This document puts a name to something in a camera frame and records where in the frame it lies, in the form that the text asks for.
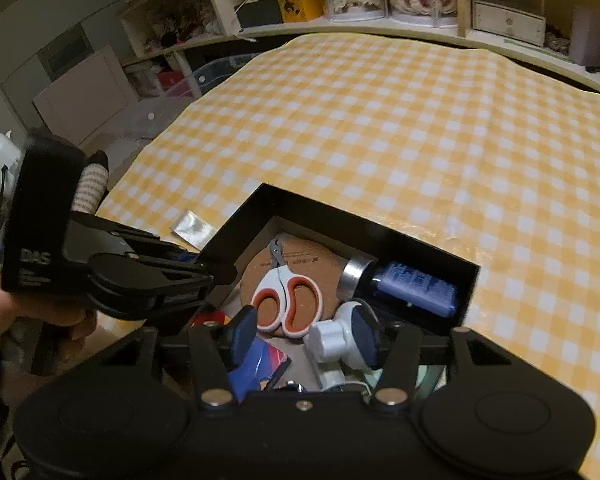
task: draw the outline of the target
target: yellow and white gingham tablecloth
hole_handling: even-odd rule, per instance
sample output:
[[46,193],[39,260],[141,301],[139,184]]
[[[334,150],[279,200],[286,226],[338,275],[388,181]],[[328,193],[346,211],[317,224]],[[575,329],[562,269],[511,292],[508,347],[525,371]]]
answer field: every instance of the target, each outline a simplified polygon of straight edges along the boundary
[[600,95],[486,50],[302,36],[190,105],[99,214],[173,240],[260,182],[480,265],[466,324],[584,396],[600,479]]

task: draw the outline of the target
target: white drawer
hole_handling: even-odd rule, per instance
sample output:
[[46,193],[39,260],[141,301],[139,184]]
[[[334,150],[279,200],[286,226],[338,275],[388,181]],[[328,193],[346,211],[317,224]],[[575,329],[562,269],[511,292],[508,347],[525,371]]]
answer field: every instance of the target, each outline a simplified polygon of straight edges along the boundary
[[474,1],[474,28],[544,46],[546,20],[509,7]]

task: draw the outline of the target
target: human hand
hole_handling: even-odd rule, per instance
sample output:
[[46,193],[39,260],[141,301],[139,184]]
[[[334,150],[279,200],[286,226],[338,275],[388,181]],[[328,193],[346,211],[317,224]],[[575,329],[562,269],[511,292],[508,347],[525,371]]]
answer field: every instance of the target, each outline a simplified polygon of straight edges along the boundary
[[67,338],[58,346],[63,359],[79,352],[84,345],[84,338],[96,327],[95,311],[87,311],[67,301],[11,294],[0,288],[0,336],[17,317],[41,319],[56,326],[70,327]]

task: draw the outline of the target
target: yellow box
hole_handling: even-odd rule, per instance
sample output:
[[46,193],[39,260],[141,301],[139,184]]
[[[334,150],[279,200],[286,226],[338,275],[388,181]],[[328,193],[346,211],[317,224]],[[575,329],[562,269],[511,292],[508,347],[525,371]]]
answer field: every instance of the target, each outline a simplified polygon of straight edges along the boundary
[[324,14],[324,0],[278,0],[285,22],[308,22]]

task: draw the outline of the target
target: black circular cover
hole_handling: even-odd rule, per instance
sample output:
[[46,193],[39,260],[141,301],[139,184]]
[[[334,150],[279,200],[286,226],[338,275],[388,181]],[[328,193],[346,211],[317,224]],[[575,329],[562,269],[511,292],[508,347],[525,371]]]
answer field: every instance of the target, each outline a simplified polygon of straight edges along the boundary
[[586,402],[540,372],[534,380],[491,368],[451,381],[426,400],[420,427],[434,450],[497,478],[538,478],[579,464],[595,427]]
[[156,462],[187,423],[183,400],[146,372],[98,367],[71,379],[41,388],[16,412],[16,440],[33,471],[128,475]]

